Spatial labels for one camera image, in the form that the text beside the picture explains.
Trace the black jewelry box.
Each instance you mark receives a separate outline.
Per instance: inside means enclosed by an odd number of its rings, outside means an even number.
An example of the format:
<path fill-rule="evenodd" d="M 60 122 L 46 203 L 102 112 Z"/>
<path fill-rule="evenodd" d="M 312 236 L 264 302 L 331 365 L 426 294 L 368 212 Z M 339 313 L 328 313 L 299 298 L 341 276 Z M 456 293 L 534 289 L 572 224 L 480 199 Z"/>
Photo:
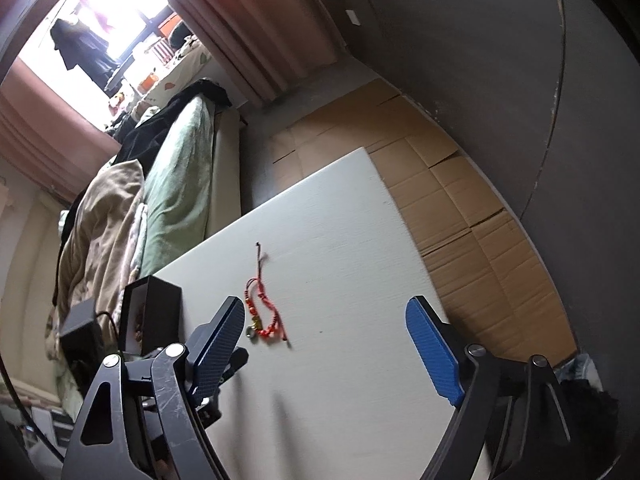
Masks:
<path fill-rule="evenodd" d="M 124 289 L 118 346 L 124 353 L 146 356 L 179 341 L 181 288 L 156 278 L 140 278 Z"/>

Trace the flattened cardboard sheet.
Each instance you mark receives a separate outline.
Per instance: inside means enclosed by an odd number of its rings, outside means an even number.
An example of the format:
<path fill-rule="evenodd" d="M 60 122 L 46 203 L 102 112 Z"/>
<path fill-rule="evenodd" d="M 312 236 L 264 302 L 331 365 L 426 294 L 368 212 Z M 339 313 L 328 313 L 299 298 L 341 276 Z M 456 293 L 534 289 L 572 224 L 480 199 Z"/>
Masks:
<path fill-rule="evenodd" d="M 561 299 L 514 215 L 454 140 L 375 79 L 270 138 L 279 190 L 364 148 L 393 197 L 449 322 L 496 356 L 577 352 Z"/>

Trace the gripper body of left gripper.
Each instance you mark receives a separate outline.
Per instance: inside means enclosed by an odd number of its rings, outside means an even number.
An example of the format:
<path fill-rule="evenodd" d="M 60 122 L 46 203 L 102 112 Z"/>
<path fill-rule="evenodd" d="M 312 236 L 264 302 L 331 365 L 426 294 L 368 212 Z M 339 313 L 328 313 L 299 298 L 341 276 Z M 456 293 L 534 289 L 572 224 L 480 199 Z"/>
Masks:
<path fill-rule="evenodd" d="M 128 366 L 128 378 L 133 382 L 134 380 L 140 384 L 142 410 L 145 416 L 146 428 L 150 434 L 158 434 L 160 432 L 160 411 L 158 410 L 157 402 L 152 399 L 151 394 L 151 361 L 160 354 L 160 350 L 155 350 L 145 356 L 142 359 L 134 359 L 126 362 Z M 189 354 L 184 344 L 183 356 L 186 358 Z M 192 408 L 195 408 L 195 413 L 200 419 L 200 423 L 203 428 L 212 426 L 217 420 L 221 418 L 221 412 L 219 411 L 218 400 L 220 387 L 225 382 L 233 377 L 233 375 L 242 368 L 248 361 L 248 352 L 246 349 L 236 345 L 228 366 L 222 373 L 218 389 L 213 396 L 204 399 L 200 404 L 193 402 L 192 396 L 186 391 L 186 360 L 184 361 L 184 372 L 182 374 L 184 392 L 188 401 L 191 403 Z"/>

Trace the beige fleece blanket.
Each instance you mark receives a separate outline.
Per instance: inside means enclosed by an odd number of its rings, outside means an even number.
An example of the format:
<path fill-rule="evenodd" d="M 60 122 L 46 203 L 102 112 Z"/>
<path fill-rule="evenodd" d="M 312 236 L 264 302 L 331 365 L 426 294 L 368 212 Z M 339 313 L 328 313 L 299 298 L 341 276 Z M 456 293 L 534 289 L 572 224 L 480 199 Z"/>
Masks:
<path fill-rule="evenodd" d="M 140 162 L 128 160 L 99 171 L 86 189 L 70 236 L 58 260 L 53 308 L 44 341 L 50 360 L 63 357 L 60 331 L 73 307 L 92 299 L 96 312 L 107 312 L 100 321 L 104 339 L 114 344 L 112 324 L 122 312 L 125 264 L 134 248 L 134 219 L 141 205 L 144 174 Z"/>

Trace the black clothing on bed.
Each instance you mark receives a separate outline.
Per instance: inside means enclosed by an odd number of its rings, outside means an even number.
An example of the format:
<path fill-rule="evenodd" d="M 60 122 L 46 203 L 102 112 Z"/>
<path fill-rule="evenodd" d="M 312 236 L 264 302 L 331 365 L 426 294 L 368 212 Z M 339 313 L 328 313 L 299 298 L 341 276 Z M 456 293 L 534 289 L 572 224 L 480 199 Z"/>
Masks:
<path fill-rule="evenodd" d="M 215 110 L 226 110 L 231 106 L 226 90 L 219 84 L 215 84 L 209 79 L 195 81 L 175 94 L 164 107 L 160 108 L 150 118 L 142 120 L 139 125 L 126 130 L 122 137 L 122 146 L 115 158 L 107 162 L 99 171 L 119 162 L 128 162 L 128 160 L 135 159 L 140 162 L 145 182 L 145 178 L 151 170 L 153 162 L 155 162 L 157 153 L 168 135 L 170 126 L 177 119 L 180 112 L 196 96 L 205 96 L 206 99 L 211 100 L 214 103 Z M 87 188 L 80 192 L 66 212 L 60 232 L 62 246 L 70 236 L 74 220 L 72 214 L 77 210 Z"/>

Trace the cluttered windowsill shelf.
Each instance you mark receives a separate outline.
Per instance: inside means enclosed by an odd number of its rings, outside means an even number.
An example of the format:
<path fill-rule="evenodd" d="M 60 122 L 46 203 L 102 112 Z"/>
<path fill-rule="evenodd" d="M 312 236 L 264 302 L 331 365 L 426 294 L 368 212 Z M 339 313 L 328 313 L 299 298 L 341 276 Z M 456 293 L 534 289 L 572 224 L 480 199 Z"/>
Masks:
<path fill-rule="evenodd" d="M 104 87 L 113 116 L 109 136 L 131 117 L 139 103 L 162 107 L 204 73 L 212 56 L 169 6 L 155 18 L 144 18 L 145 29 L 124 54 Z"/>

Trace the dark wardrobe doors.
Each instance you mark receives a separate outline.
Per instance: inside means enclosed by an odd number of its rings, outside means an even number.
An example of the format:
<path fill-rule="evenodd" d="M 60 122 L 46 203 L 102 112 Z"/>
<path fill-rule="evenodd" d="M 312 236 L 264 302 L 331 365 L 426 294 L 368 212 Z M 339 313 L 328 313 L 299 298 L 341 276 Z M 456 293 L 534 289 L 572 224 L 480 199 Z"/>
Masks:
<path fill-rule="evenodd" d="M 613 379 L 639 348 L 639 64 L 615 28 L 590 0 L 322 1 L 495 185 Z"/>

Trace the black hanging garment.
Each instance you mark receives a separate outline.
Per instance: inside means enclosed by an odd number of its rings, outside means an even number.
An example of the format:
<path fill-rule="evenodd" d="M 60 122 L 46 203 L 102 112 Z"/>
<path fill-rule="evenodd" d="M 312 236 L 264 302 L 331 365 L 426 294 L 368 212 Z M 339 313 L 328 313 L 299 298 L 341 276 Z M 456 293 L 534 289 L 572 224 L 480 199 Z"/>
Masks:
<path fill-rule="evenodd" d="M 50 35 L 66 70 L 79 66 L 101 91 L 105 91 L 118 67 L 107 53 L 108 42 L 83 22 L 71 23 L 60 18 L 53 23 Z"/>

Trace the pink curtain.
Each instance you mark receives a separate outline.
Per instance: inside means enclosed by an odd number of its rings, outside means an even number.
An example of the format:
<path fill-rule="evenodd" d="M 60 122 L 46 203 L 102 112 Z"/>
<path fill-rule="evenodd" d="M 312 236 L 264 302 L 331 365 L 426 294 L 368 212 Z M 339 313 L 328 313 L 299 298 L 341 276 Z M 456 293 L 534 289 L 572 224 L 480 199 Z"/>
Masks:
<path fill-rule="evenodd" d="M 256 106 L 340 56 L 340 40 L 319 0 L 168 2 Z"/>

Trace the white wall socket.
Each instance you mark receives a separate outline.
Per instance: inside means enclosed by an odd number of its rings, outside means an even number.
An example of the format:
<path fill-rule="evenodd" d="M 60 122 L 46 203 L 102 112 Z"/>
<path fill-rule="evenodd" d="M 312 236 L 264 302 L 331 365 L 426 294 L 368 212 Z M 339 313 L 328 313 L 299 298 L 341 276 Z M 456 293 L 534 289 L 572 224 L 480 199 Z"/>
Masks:
<path fill-rule="evenodd" d="M 355 26 L 360 26 L 361 22 L 360 19 L 358 18 L 357 13 L 352 10 L 352 9 L 346 9 L 345 10 L 346 15 L 348 16 L 349 21 L 355 25 Z"/>

